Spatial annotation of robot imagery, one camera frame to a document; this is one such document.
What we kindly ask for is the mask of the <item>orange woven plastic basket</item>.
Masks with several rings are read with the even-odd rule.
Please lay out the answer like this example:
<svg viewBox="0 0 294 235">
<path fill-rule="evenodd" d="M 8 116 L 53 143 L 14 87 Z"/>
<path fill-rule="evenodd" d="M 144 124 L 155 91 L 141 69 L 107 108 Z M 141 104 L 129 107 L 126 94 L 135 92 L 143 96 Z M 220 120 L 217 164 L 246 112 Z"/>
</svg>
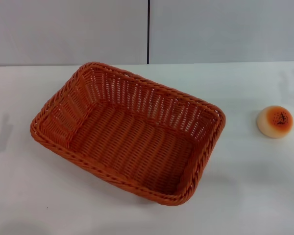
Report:
<svg viewBox="0 0 294 235">
<path fill-rule="evenodd" d="M 225 122 L 211 103 L 90 62 L 46 102 L 30 133 L 109 184 L 178 206 L 193 196 Z"/>
</svg>

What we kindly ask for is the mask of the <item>round toy bread bun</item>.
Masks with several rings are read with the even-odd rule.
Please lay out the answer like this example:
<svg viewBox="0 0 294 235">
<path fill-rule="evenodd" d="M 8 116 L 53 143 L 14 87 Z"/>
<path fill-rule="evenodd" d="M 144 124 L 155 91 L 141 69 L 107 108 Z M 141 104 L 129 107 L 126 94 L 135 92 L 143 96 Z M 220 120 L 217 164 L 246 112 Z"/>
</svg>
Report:
<svg viewBox="0 0 294 235">
<path fill-rule="evenodd" d="M 273 139 L 280 139 L 292 131 L 294 119 L 286 108 L 268 106 L 258 114 L 256 123 L 262 134 Z"/>
</svg>

